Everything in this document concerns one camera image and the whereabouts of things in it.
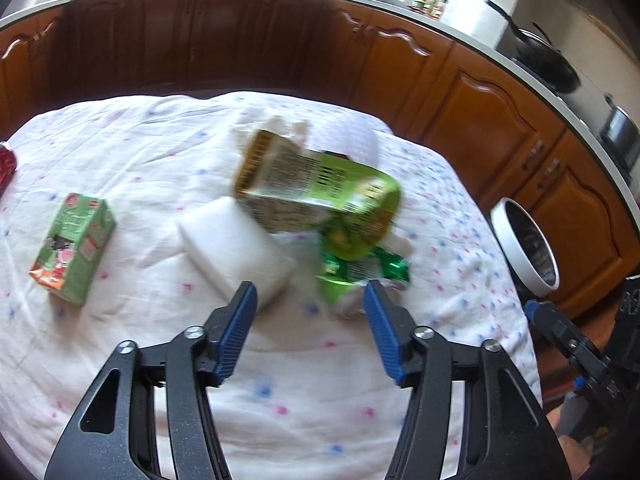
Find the frying pan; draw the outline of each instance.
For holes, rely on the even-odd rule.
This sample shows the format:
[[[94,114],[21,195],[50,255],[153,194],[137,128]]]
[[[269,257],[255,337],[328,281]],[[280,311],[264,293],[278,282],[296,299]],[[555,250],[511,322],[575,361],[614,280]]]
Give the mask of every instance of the frying pan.
[[[507,20],[509,28],[516,37],[516,52],[521,63],[553,86],[558,93],[570,94],[580,86],[580,78],[576,71],[553,47],[548,36],[539,26],[534,25],[546,39],[519,28],[506,10],[491,0],[484,2]]]

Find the red object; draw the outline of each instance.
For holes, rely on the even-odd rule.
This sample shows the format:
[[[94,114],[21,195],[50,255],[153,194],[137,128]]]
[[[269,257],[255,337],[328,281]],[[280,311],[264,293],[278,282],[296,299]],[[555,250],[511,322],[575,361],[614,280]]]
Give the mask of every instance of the red object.
[[[66,206],[67,207],[76,207],[78,203],[78,195],[76,193],[71,193],[66,197]]]
[[[18,159],[8,142],[0,142],[0,196],[9,185],[18,167]]]

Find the blue gripper pad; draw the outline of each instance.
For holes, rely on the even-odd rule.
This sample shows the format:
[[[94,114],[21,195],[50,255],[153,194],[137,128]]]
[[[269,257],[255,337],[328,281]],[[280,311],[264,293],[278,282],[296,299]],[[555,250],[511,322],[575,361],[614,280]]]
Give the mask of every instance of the blue gripper pad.
[[[218,343],[218,362],[213,369],[213,375],[221,384],[234,372],[242,345],[254,322],[257,306],[258,292],[255,285],[243,283],[228,305],[233,309],[233,314]]]
[[[364,311],[386,374],[402,386],[415,321],[405,308],[391,303],[378,280],[370,280],[365,288]]]
[[[539,307],[540,307],[540,302],[535,300],[527,301],[527,303],[524,306],[524,313],[527,316],[527,319],[529,319],[529,321],[532,322],[533,324],[535,324],[534,318],[536,317],[536,311],[539,309]]]

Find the cabinet handle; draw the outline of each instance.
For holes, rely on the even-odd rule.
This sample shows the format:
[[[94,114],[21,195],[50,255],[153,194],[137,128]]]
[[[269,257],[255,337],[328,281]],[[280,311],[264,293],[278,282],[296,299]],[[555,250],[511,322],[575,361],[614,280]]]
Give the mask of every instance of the cabinet handle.
[[[342,10],[342,17],[347,21],[347,23],[349,23],[350,25],[359,25],[360,27],[362,27],[362,25],[364,25],[364,23],[362,22],[358,22],[358,20],[354,20],[351,15],[346,11],[346,10]]]
[[[52,29],[53,26],[54,26],[54,22],[49,23],[49,25],[47,25],[47,27],[40,33],[40,38],[38,38],[38,35],[36,34],[33,37],[33,39],[36,40],[36,41],[38,41],[38,39],[41,40],[42,38],[44,38],[49,33],[49,31]]]
[[[545,147],[545,143],[538,139],[536,141],[536,143],[533,145],[533,148],[531,149],[531,151],[529,152],[529,154],[527,155],[527,158],[524,160],[524,162],[522,163],[522,170],[523,171],[528,171],[529,170],[529,163],[533,160],[533,158],[540,152],[542,151],[542,149]]]
[[[11,54],[11,51],[16,47],[16,45],[22,43],[24,41],[24,38],[17,38],[15,40],[13,40],[11,42],[11,44],[6,48],[6,50],[4,51],[4,54],[2,54],[2,60],[5,60],[7,57],[9,57],[9,54]]]
[[[555,158],[551,162],[549,167],[546,168],[545,174],[542,176],[542,179],[540,179],[540,182],[538,183],[538,189],[542,189],[543,187],[545,187],[546,181],[549,180],[549,177],[553,175],[559,167],[560,167],[560,159]]]
[[[373,25],[367,25],[367,28],[364,29],[364,40],[363,44],[368,45],[371,41],[372,32],[374,32],[376,28]]]

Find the green snack bag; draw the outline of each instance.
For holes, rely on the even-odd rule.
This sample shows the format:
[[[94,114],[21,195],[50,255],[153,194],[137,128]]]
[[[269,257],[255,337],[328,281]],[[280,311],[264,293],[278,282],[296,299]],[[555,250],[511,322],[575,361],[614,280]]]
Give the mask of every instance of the green snack bag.
[[[70,193],[49,228],[30,276],[60,298],[82,305],[115,225],[104,200]]]
[[[385,236],[400,187],[375,168],[260,130],[234,196],[268,232],[321,228],[329,252],[357,260]]]
[[[380,280],[392,301],[410,282],[409,263],[398,254],[376,247],[366,258],[347,261],[322,252],[322,271],[316,276],[319,290],[337,314],[352,317],[363,311],[362,295],[369,280]]]

